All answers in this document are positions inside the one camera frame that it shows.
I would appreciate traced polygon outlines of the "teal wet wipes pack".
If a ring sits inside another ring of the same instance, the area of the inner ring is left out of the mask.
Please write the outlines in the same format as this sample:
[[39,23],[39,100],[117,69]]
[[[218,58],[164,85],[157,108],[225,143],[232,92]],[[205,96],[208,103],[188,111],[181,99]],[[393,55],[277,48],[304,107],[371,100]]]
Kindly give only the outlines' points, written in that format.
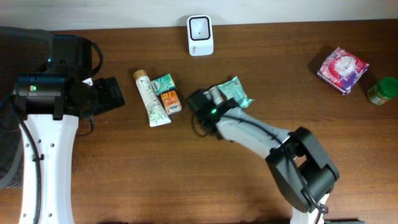
[[253,102],[253,99],[247,96],[238,77],[217,87],[228,100],[233,99],[241,108],[247,108]]

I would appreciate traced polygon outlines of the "orange tissue pack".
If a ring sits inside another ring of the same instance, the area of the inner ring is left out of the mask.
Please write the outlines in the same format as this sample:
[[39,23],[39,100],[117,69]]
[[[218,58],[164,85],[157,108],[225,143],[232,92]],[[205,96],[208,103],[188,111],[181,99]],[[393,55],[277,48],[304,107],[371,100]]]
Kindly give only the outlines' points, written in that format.
[[178,113],[182,110],[182,104],[175,90],[163,93],[160,97],[168,115]]

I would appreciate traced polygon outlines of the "white bamboo print tube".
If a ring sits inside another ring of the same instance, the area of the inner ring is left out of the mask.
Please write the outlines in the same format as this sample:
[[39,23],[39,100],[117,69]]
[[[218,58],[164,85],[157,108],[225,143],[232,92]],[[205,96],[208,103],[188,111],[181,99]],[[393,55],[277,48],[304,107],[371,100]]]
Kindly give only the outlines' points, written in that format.
[[133,73],[137,89],[146,107],[149,117],[149,126],[156,127],[171,123],[162,103],[159,101],[145,70]]

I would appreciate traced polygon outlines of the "teal blue tissue pack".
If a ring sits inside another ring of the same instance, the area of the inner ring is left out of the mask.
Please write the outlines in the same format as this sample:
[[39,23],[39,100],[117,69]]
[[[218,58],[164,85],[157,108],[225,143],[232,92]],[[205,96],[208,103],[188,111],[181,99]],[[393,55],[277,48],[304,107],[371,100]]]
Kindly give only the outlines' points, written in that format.
[[160,78],[151,81],[152,88],[156,95],[161,95],[165,92],[176,89],[174,80],[171,74],[164,75]]

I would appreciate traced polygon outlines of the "red purple tissue package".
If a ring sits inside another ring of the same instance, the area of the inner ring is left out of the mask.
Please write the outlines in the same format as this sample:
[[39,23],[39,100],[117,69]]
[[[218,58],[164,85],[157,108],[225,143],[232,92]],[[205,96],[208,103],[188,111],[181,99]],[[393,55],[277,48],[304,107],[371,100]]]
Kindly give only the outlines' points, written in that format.
[[368,67],[369,64],[364,60],[338,47],[327,56],[317,76],[341,94],[347,95]]

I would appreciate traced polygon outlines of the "green lid jar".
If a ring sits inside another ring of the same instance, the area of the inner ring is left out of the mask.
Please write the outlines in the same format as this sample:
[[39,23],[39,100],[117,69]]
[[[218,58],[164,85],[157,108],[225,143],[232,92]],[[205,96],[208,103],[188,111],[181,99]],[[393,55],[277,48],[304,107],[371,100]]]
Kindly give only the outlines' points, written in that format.
[[369,89],[368,100],[375,105],[383,105],[397,96],[397,79],[385,77]]

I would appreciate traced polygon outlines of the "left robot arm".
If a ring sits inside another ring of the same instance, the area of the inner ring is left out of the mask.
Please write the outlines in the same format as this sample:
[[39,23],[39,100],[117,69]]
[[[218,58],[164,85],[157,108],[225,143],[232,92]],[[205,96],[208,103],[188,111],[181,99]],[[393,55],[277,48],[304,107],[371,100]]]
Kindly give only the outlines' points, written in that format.
[[121,106],[125,100],[114,77],[93,77],[98,45],[75,35],[55,35],[47,66],[22,74],[11,95],[24,153],[20,223],[73,223],[72,154],[81,119]]

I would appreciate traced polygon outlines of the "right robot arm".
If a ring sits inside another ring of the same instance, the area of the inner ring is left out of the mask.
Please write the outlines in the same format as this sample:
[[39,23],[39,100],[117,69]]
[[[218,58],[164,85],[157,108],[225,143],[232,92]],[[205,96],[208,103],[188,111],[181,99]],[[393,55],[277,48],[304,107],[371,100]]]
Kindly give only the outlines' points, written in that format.
[[326,201],[340,173],[319,140],[304,127],[280,129],[249,116],[233,99],[197,90],[187,103],[201,127],[236,142],[264,159],[283,197],[291,223],[324,223]]

